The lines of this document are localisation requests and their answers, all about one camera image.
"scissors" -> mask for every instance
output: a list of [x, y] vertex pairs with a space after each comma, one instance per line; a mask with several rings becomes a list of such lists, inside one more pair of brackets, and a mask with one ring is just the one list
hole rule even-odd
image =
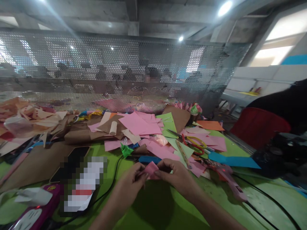
[[[178, 134], [178, 133], [176, 133], [172, 130], [169, 130], [169, 129], [168, 129], [168, 131], [170, 131], [172, 134], [174, 134], [174, 135], [178, 136], [180, 139], [182, 139], [182, 142], [184, 143], [184, 145], [188, 146], [188, 143], [189, 143], [193, 147], [199, 149], [201, 151], [201, 153], [195, 152], [196, 155], [200, 156], [200, 155], [203, 155], [205, 153], [204, 149], [207, 147], [207, 145], [201, 139], [199, 139], [197, 137], [193, 137], [193, 136], [186, 136], [185, 137], [183, 134], [180, 135], [180, 134]], [[193, 141], [193, 139], [200, 142], [203, 146], [197, 144], [195, 141]]]

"black cable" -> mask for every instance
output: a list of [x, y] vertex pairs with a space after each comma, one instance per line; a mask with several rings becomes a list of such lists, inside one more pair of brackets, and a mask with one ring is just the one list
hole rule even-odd
[[[287, 217], [291, 220], [291, 222], [293, 223], [293, 225], [295, 226], [295, 228], [297, 230], [301, 230], [300, 226], [297, 224], [297, 222], [293, 219], [293, 217], [288, 213], [288, 211], [280, 204], [278, 203], [277, 200], [275, 200], [273, 197], [271, 197], [269, 194], [267, 194], [266, 192], [262, 191], [260, 188], [256, 187], [255, 185], [253, 185], [252, 183], [250, 183], [249, 181], [243, 179], [242, 177], [233, 174], [235, 177], [238, 177], [239, 179], [243, 180], [244, 182], [248, 183], [250, 186], [254, 187], [255, 189], [257, 189], [259, 192], [263, 193], [265, 196], [267, 196], [268, 198], [270, 198], [286, 215]], [[266, 218], [264, 218], [256, 209], [255, 207], [252, 207], [252, 205], [250, 203], [247, 202], [247, 205], [249, 205], [255, 212], [257, 212], [264, 220], [266, 220], [270, 225], [272, 225]]]
[[[123, 156], [124, 156], [124, 155], [122, 155], [122, 156], [118, 159], [118, 161], [117, 161], [117, 163], [116, 163], [115, 172], [114, 172], [114, 177], [113, 177], [113, 181], [112, 181], [111, 186], [109, 187], [109, 189], [108, 189], [104, 194], [102, 194], [97, 200], [95, 200], [94, 203], [90, 204], [90, 205], [87, 207], [87, 210], [88, 210], [89, 208], [93, 207], [94, 204], [96, 204], [102, 197], [104, 197], [104, 196], [111, 190], [111, 188], [114, 186], [115, 178], [116, 178], [116, 172], [117, 172], [117, 168], [118, 168], [118, 163], [119, 163], [119, 161], [123, 158]], [[64, 226], [64, 225], [67, 225], [67, 224], [71, 223], [72, 221], [74, 221], [75, 219], [77, 219], [77, 218], [78, 218], [79, 216], [81, 216], [82, 214], [83, 214], [83, 212], [80, 212], [80, 213], [76, 214], [74, 217], [72, 217], [70, 220], [67, 220], [67, 221], [61, 222], [61, 223], [57, 223], [54, 227], [52, 227], [52, 228], [50, 228], [50, 229], [59, 229], [60, 227], [62, 227], [62, 226]]]
[[266, 222], [268, 222], [274, 229], [279, 230], [277, 227], [275, 227], [275, 225], [273, 225], [270, 221], [268, 221], [267, 218], [265, 218], [263, 215], [261, 215], [260, 212], [257, 211], [257, 209], [250, 203], [250, 202], [245, 202], [249, 207], [252, 208], [252, 210], [254, 210], [255, 212], [258, 213], [259, 216], [261, 216]]

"plastic chair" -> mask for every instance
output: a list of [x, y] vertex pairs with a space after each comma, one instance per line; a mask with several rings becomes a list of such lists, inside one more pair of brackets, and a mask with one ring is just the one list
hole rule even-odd
[[288, 133], [289, 123], [278, 115], [258, 108], [245, 108], [230, 130], [235, 136], [255, 149], [269, 143], [276, 131]]

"hand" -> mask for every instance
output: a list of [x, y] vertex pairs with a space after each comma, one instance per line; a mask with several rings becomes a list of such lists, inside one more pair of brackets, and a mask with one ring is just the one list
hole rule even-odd
[[120, 218], [133, 204], [139, 190], [148, 178], [148, 174], [138, 176], [143, 169], [145, 169], [145, 166], [139, 162], [133, 165], [120, 178], [106, 204], [106, 206], [115, 209]]
[[156, 171], [155, 174], [174, 186], [189, 202], [193, 203], [194, 197], [203, 194], [202, 189], [180, 161], [166, 158], [160, 161], [157, 167], [159, 171]]

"pencil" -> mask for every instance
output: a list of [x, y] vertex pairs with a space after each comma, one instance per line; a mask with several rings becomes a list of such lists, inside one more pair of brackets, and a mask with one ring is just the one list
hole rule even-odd
[[181, 147], [180, 142], [179, 142], [178, 140], [176, 140], [176, 144], [177, 144], [177, 146], [178, 146], [178, 148], [179, 148], [179, 150], [180, 150], [180, 152], [181, 152], [181, 155], [183, 156], [183, 159], [185, 160], [185, 163], [186, 163], [188, 169], [192, 169], [192, 166], [190, 165], [189, 160], [188, 160], [188, 158], [186, 157], [185, 151], [184, 151], [183, 148]]

